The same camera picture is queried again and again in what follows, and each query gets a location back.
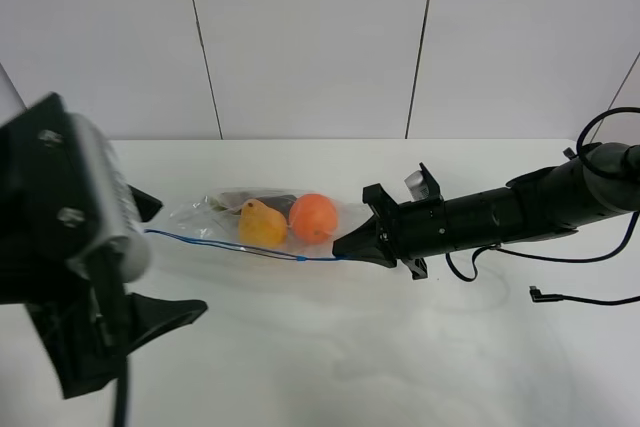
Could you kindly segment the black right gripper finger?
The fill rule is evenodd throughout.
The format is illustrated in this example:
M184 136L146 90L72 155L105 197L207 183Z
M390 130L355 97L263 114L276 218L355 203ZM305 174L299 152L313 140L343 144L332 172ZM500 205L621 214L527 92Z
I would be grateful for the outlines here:
M381 263L383 252L378 219L372 216L354 231L337 238L333 242L332 254L344 260Z

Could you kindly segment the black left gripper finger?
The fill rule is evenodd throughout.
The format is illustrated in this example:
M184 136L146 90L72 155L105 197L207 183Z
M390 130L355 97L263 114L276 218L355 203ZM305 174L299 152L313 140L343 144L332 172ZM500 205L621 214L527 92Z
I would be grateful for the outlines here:
M163 300L140 294L117 297L117 359L176 329L193 324L206 311L202 300Z
M129 190L133 196L134 203L138 209L142 221L152 221L162 210L163 203L158 198L141 191L132 185Z

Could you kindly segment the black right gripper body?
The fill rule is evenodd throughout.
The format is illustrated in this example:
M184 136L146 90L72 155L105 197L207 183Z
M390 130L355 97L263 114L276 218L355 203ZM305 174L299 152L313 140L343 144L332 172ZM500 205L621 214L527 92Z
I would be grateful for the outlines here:
M494 189L447 201L396 203L381 185L363 191L373 217L361 259L393 268L399 261L424 278L427 257L500 243L515 232L515 195Z

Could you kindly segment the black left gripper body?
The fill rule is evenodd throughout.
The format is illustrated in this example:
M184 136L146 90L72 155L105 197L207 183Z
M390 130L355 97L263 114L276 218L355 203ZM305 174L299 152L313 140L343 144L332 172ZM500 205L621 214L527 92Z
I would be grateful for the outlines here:
M65 398L128 394L129 315L72 115L51 93L1 128L1 301L26 307Z

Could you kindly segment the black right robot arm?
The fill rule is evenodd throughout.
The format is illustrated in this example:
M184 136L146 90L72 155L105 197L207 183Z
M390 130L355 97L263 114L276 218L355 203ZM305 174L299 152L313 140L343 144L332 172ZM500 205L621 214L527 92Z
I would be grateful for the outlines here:
M428 257L576 233L583 225L639 209L639 148L594 143L561 165L512 179L505 186L455 199L442 197L426 167L406 180L413 196L398 204L383 187L364 188L372 216L333 243L344 260L426 277Z

